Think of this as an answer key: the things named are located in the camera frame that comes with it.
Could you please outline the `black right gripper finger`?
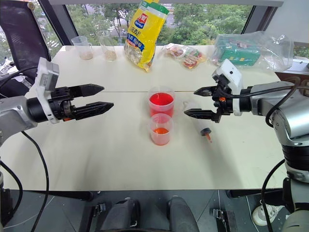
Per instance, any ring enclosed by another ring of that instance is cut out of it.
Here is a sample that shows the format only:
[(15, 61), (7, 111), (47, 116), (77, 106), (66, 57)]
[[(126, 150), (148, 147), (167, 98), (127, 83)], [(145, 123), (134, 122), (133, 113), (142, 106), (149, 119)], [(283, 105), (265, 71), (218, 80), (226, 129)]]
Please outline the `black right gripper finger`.
[(184, 113), (195, 119), (216, 120), (216, 113), (211, 110), (188, 109)]
[(210, 97), (213, 95), (214, 87), (201, 87), (194, 92), (195, 95)]

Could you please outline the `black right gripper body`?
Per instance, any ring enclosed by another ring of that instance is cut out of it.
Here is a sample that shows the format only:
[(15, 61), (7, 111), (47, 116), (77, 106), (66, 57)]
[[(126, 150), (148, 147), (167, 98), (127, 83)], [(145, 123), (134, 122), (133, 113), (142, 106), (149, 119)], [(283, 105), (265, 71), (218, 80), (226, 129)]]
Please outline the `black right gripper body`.
[(213, 118), (215, 123), (220, 122), (221, 116), (229, 116), (233, 113), (233, 99), (229, 98), (228, 94), (231, 94), (231, 89), (219, 82), (212, 95), (214, 106), (217, 108)]

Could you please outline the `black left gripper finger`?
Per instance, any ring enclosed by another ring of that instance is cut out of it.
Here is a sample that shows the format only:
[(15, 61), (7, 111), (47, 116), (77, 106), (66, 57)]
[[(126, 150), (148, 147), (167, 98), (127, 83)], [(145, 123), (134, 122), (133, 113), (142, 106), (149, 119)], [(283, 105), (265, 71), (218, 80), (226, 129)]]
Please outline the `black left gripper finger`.
[(69, 93), (71, 97), (88, 97), (93, 96), (105, 88), (103, 86), (95, 84), (86, 84), (80, 86), (69, 87)]
[(98, 116), (109, 111), (114, 106), (111, 102), (94, 102), (82, 107), (72, 107), (72, 116), (75, 120), (81, 120)]

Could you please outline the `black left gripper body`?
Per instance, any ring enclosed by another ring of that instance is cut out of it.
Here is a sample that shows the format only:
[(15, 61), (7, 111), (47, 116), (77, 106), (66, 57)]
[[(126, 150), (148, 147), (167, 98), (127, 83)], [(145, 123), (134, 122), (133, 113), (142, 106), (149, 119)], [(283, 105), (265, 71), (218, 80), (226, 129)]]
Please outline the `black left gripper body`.
[(58, 87), (51, 92), (48, 103), (56, 119), (63, 121), (76, 119), (73, 115), (75, 107), (71, 105), (75, 91), (76, 87)]

